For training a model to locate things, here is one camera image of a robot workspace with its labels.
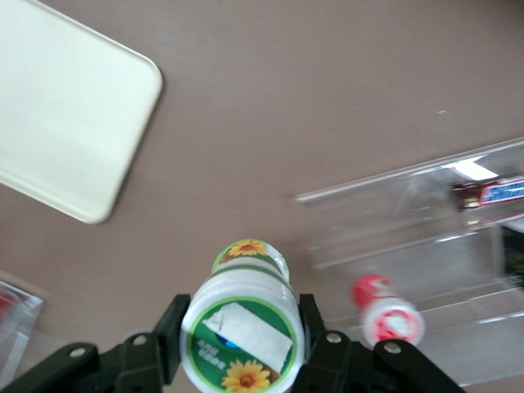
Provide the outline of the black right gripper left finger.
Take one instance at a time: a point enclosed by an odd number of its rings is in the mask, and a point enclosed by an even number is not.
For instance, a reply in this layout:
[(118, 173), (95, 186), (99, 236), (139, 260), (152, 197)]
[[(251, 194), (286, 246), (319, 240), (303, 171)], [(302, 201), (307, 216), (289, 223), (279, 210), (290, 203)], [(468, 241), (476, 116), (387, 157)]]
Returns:
[(2, 392), (162, 392), (181, 363), (179, 335), (190, 296), (176, 295), (156, 326), (101, 353), (75, 342), (1, 389)]

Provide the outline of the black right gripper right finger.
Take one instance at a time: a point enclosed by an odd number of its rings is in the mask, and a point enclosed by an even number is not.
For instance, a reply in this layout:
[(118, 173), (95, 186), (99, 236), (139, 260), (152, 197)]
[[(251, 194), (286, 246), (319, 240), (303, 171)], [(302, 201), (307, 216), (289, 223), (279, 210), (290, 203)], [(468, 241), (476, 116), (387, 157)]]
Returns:
[(407, 341), (380, 341), (370, 350), (342, 332), (328, 330), (312, 294), (301, 294), (298, 308), (306, 347), (295, 392), (463, 391)]

